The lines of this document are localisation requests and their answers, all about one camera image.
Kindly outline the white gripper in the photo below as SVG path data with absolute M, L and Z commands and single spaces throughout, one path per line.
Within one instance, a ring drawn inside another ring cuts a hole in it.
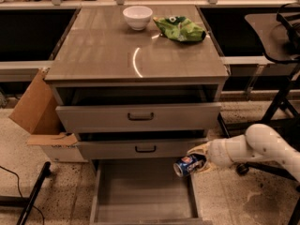
M 227 150 L 226 139 L 216 139 L 192 147 L 187 151 L 187 155 L 197 154 L 209 157 L 209 160 L 220 167 L 230 167 L 233 161 Z M 214 170 L 214 165 L 209 163 L 196 170 L 196 173 L 208 173 Z

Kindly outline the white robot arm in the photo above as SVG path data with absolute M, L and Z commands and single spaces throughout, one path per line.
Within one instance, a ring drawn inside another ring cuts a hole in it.
M 195 146 L 187 153 L 204 155 L 209 162 L 220 167 L 230 167 L 234 163 L 275 161 L 300 182 L 300 152 L 264 124 L 251 125 L 239 136 Z

